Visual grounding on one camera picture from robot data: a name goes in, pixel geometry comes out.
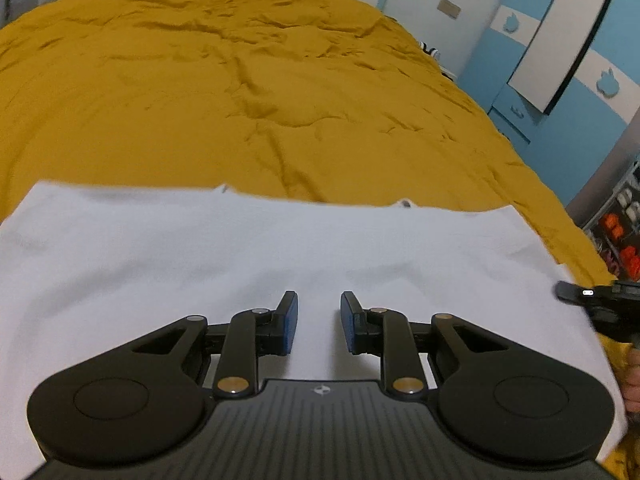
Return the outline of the person right hand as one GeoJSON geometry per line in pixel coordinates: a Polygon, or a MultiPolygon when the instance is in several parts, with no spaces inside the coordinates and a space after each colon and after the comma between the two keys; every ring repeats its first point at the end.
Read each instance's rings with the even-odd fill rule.
{"type": "Polygon", "coordinates": [[[627,367],[620,380],[620,392],[626,411],[640,412],[640,351],[632,348],[627,353],[627,367]]]}

